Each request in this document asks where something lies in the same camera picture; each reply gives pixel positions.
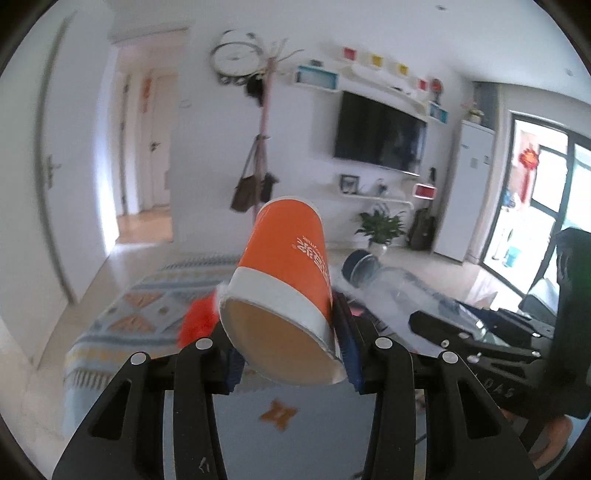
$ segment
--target door handle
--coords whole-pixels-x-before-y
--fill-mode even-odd
[[[54,172],[61,168],[61,163],[53,163],[53,155],[47,156],[47,189],[53,187]]]

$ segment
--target red chinese knot decoration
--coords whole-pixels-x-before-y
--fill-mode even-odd
[[[531,173],[538,168],[540,164],[540,159],[537,152],[532,148],[530,144],[529,148],[526,148],[520,155],[519,155],[519,163],[521,163],[525,167],[525,179],[523,181],[523,186],[521,187],[521,194],[519,198],[521,199],[521,203],[525,203],[527,199],[527,191],[530,189],[530,181],[531,181]]]

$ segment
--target white refrigerator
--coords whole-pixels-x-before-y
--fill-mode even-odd
[[[464,261],[484,201],[494,137],[493,130],[462,122],[447,206],[433,242],[435,253]]]

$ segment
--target hanging bag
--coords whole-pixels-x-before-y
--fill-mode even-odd
[[[236,185],[236,188],[234,189],[234,197],[232,198],[230,208],[236,212],[247,212],[256,202],[256,178],[254,175],[250,175],[249,177],[245,177],[244,175],[246,175],[246,171],[251,162],[251,158],[254,155],[257,144],[258,140],[255,140],[248,153],[248,158],[244,164],[244,170],[242,170],[240,180],[238,180],[238,185]]]
[[[267,146],[265,145],[264,141],[261,141],[261,145],[259,147],[260,151],[260,159],[261,159],[261,170],[264,172],[263,178],[261,180],[261,203],[267,203],[271,200],[271,196],[273,194],[273,185],[279,182],[279,179],[275,177],[272,173],[269,172],[267,166]]]

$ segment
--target red cube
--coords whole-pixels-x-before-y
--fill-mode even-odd
[[[355,61],[357,59],[357,50],[349,47],[343,48],[343,57],[346,60]]]

